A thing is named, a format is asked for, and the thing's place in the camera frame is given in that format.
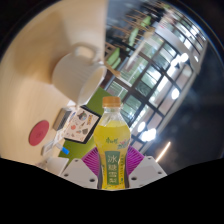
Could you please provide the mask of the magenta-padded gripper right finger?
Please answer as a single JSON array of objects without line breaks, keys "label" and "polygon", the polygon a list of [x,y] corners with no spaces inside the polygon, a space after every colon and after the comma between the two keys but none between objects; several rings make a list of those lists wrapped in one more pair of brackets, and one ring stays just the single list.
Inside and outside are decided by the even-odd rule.
[{"label": "magenta-padded gripper right finger", "polygon": [[152,156],[144,156],[130,146],[126,155],[125,187],[140,188],[166,176]]}]

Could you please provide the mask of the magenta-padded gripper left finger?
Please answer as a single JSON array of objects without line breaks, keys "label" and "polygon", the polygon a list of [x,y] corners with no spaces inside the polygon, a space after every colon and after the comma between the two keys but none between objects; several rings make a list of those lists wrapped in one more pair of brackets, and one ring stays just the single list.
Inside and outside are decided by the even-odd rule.
[{"label": "magenta-padded gripper left finger", "polygon": [[100,157],[97,148],[81,159],[73,159],[61,177],[84,188],[99,189],[102,184]]}]

